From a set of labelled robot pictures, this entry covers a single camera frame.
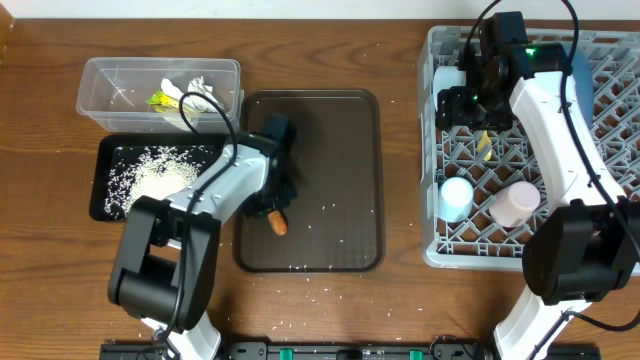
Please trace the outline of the orange carrot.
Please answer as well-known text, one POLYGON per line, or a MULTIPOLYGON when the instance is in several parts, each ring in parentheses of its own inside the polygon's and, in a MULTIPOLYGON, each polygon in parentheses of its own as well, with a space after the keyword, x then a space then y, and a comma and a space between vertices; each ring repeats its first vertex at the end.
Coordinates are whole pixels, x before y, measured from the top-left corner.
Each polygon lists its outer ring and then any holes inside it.
POLYGON ((288 233, 287 221, 280 210, 274 210, 267 215, 267 219, 273 232, 278 236, 288 233))

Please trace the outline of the yellow plastic spoon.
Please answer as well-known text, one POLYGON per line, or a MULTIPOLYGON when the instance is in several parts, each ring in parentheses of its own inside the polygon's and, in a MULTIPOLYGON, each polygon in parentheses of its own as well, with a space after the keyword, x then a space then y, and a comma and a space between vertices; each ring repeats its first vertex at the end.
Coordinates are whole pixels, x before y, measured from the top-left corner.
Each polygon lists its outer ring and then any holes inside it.
POLYGON ((487 130, 484 130, 477 142, 477 155, 484 161, 490 161, 493 154, 493 143, 487 130))

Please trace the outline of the light blue bowl with rice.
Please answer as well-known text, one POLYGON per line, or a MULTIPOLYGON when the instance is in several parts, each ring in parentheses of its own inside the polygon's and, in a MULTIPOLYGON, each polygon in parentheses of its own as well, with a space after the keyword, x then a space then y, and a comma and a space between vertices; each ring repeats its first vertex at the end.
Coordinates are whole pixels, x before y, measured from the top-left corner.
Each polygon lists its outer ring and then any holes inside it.
POLYGON ((433 78, 432 95, 435 110, 438 110, 438 94, 442 90, 450 89, 454 86, 466 85, 466 73, 456 66, 440 66, 435 70, 433 78))

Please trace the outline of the light blue cup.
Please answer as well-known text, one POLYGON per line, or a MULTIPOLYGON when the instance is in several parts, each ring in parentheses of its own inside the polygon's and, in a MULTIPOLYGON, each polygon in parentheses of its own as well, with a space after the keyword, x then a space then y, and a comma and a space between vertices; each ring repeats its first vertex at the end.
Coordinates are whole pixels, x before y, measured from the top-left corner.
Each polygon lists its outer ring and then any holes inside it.
POLYGON ((439 218, 456 223, 467 219, 473 205, 473 187, 462 177, 445 180, 439 188, 439 218))

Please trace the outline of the white pink cup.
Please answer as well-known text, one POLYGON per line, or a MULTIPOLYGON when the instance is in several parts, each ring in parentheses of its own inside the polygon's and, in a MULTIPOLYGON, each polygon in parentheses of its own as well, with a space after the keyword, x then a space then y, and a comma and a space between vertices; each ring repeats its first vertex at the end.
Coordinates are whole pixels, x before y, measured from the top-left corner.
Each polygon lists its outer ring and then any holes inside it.
POLYGON ((524 224, 538 208, 539 190, 531 183, 519 181, 500 190, 489 207, 489 214, 499 225, 514 228, 524 224))

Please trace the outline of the dark blue plate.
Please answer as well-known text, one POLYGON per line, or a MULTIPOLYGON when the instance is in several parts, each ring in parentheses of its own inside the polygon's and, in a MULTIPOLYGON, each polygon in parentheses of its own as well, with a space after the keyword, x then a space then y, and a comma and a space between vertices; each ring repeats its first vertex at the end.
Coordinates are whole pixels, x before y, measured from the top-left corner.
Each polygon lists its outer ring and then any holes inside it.
POLYGON ((572 76, 575 80, 577 104, 587 127, 592 126, 594 117, 594 90, 592 85, 592 70, 586 55, 580 50, 575 51, 572 60, 572 76))

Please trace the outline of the yellow green snack wrapper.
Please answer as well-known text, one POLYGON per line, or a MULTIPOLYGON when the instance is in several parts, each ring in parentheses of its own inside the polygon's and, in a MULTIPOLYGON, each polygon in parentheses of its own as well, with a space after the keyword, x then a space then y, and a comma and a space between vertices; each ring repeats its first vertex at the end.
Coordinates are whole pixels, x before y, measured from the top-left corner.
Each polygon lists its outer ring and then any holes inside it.
POLYGON ((159 113, 179 111, 179 101, 168 96, 162 90, 157 90, 153 95, 145 100, 145 103, 159 113))

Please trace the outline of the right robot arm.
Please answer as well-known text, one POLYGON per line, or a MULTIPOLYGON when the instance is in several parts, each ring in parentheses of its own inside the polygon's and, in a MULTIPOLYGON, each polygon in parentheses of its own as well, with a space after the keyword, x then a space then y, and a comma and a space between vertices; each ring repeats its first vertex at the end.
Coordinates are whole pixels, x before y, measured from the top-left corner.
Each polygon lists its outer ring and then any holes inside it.
POLYGON ((532 43, 519 12, 487 7, 458 69, 435 94, 435 124, 503 131, 519 122, 546 188, 549 217, 526 243, 525 288, 480 359, 542 359, 586 308, 628 283, 639 260, 639 206, 604 164, 585 124, 574 47, 532 43))

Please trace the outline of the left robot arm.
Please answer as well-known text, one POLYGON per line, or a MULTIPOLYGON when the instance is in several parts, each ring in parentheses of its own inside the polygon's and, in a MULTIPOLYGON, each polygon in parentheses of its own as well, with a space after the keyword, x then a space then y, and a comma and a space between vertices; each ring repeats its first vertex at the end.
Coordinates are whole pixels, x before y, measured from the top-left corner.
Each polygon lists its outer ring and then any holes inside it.
POLYGON ((104 344, 103 359, 213 359, 220 332, 207 314, 220 230, 237 211, 266 216, 295 196, 287 178, 295 128, 271 116, 259 133, 233 133, 186 188, 142 196, 127 215, 108 285, 111 303, 153 330, 149 344, 104 344))

